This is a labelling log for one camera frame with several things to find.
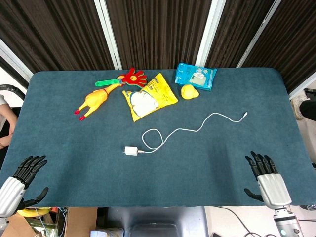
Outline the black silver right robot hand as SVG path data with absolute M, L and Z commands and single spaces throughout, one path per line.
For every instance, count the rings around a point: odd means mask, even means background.
M 268 155 L 251 151 L 251 156 L 245 156 L 260 189 L 260 194 L 254 194 L 248 188 L 244 192 L 252 199 L 263 202 L 269 209 L 277 210 L 290 206 L 292 203 L 283 177 L 278 172 L 274 161 Z

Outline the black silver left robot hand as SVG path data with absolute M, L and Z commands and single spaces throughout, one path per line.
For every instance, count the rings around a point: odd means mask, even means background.
M 47 164 L 46 156 L 30 156 L 18 166 L 15 173 L 8 177 L 0 189 L 0 217 L 8 218 L 18 210 L 31 207 L 44 199 L 48 187 L 34 199 L 24 200 L 24 194 L 38 171 Z

